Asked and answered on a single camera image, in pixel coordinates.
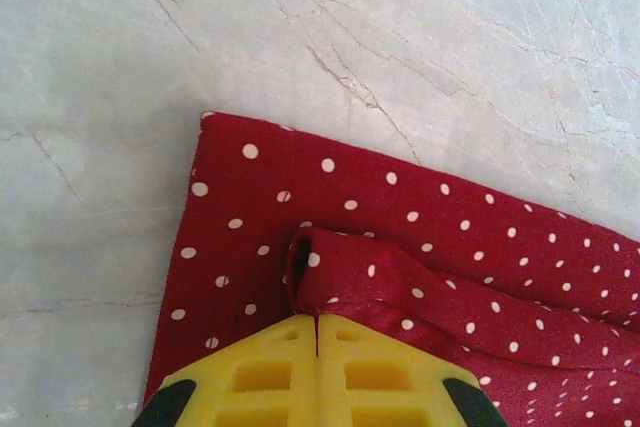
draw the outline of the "polka dot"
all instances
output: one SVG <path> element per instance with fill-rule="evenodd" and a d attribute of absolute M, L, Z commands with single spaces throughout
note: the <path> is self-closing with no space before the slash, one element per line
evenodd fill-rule
<path fill-rule="evenodd" d="M 315 252 L 311 252 L 309 254 L 309 258 L 307 259 L 307 265 L 309 267 L 317 267 L 320 265 L 320 256 Z"/>
<path fill-rule="evenodd" d="M 322 167 L 322 170 L 324 170 L 327 174 L 330 174 L 336 169 L 336 163 L 333 161 L 333 159 L 327 157 L 326 159 L 322 160 L 322 162 L 320 163 L 320 167 Z"/>
<path fill-rule="evenodd" d="M 215 283 L 216 287 L 219 287 L 221 289 L 225 285 L 229 285 L 229 277 L 227 277 L 226 275 L 216 277 Z"/>
<path fill-rule="evenodd" d="M 210 337 L 204 343 L 204 346 L 207 349 L 215 349 L 218 346 L 219 343 L 220 343 L 220 341 L 218 339 L 216 339 L 215 337 Z"/>
<path fill-rule="evenodd" d="M 173 312 L 171 312 L 171 318 L 173 320 L 182 320 L 184 319 L 185 315 L 187 315 L 187 311 L 184 309 L 176 309 Z"/>
<path fill-rule="evenodd" d="M 239 229 L 243 223 L 242 219 L 231 219 L 227 225 L 229 225 L 230 229 Z"/>
<path fill-rule="evenodd" d="M 244 155 L 247 159 L 255 159 L 258 157 L 258 154 L 260 153 L 260 151 L 258 150 L 258 147 L 256 147 L 254 144 L 245 144 L 244 147 L 242 147 L 242 155 Z"/>
<path fill-rule="evenodd" d="M 180 251 L 180 257 L 183 259 L 193 259 L 196 256 L 196 249 L 193 247 L 185 247 Z"/>
<path fill-rule="evenodd" d="M 209 193 L 209 186 L 204 182 L 194 182 L 191 186 L 191 192 L 196 197 L 204 197 Z"/>
<path fill-rule="evenodd" d="M 289 202 L 291 200 L 291 192 L 289 192 L 288 190 L 278 192 L 278 195 L 276 195 L 276 200 L 281 203 Z"/>

